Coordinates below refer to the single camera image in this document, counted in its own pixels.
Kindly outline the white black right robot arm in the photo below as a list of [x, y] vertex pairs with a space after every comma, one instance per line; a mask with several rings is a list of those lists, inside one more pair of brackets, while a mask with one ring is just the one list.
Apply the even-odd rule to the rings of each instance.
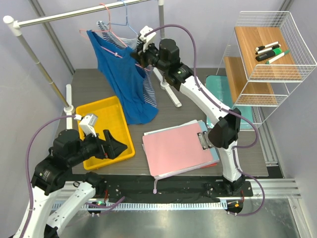
[[181, 62], [174, 40], [163, 39], [158, 47], [153, 43], [141, 43], [130, 55], [143, 68], [151, 65], [161, 70], [167, 83], [191, 99], [211, 120], [213, 128], [208, 133], [208, 139], [220, 155], [224, 191], [230, 196], [239, 193], [245, 177], [234, 149], [240, 131], [241, 112], [232, 110], [206, 89], [196, 73]]

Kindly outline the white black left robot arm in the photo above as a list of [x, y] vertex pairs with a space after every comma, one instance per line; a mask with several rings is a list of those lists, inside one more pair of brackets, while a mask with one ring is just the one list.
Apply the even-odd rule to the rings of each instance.
[[104, 195], [106, 180], [97, 173], [86, 173], [74, 193], [51, 213], [74, 166], [91, 157], [115, 159], [127, 149], [127, 145], [114, 139], [109, 130], [105, 129], [103, 133], [105, 139], [89, 134], [83, 140], [74, 129], [59, 133], [49, 155], [35, 167], [29, 183], [29, 205], [13, 237], [57, 238], [89, 199]]

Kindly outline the pink wire hanger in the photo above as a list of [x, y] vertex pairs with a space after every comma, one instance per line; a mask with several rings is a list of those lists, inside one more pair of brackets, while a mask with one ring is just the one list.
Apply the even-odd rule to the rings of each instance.
[[[111, 23], [111, 14], [110, 10], [106, 7], [108, 12], [108, 23], [104, 24], [104, 22], [99, 21], [97, 22], [97, 25], [99, 26], [99, 30], [93, 30], [95, 33], [101, 33], [104, 40], [107, 40], [108, 42], [112, 43], [113, 45], [116, 45], [120, 49], [125, 49], [127, 47], [129, 48], [136, 48], [139, 40], [138, 40], [138, 33], [131, 27], [128, 21], [128, 8], [127, 4], [122, 0], [124, 6], [125, 6], [125, 23], [119, 24], [119, 23]], [[118, 37], [112, 30], [111, 26], [117, 25], [117, 26], [126, 26], [128, 27], [135, 35], [136, 38], [133, 39], [126, 39], [126, 38], [120, 38]]]

